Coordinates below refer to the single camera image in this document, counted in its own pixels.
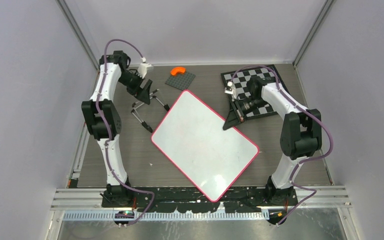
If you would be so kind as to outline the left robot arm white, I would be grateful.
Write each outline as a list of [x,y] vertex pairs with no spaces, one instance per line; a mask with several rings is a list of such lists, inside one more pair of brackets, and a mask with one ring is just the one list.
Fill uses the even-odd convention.
[[102,196],[103,207],[128,207],[134,200],[134,192],[123,165],[120,151],[122,120],[113,98],[116,86],[121,83],[128,94],[149,104],[151,80],[145,80],[141,70],[130,70],[131,59],[122,50],[102,55],[99,59],[99,77],[89,100],[81,103],[81,111],[87,130],[99,145],[106,169],[106,187]]

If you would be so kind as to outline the whiteboard with pink frame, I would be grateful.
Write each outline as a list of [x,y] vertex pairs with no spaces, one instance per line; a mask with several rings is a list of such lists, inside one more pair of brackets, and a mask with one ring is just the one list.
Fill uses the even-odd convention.
[[189,90],[181,92],[151,135],[152,143],[211,202],[219,201],[260,149]]

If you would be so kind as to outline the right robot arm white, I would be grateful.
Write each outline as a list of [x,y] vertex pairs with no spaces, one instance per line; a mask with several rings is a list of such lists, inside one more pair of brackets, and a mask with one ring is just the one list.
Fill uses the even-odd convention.
[[279,205],[292,194],[292,182],[300,169],[299,162],[312,157],[322,146],[321,113],[296,101],[278,80],[271,82],[253,76],[246,86],[250,96],[238,99],[234,83],[229,81],[226,84],[224,92],[231,96],[231,110],[222,128],[226,131],[244,123],[248,113],[266,104],[281,117],[283,123],[279,143],[282,156],[263,190],[266,203]]

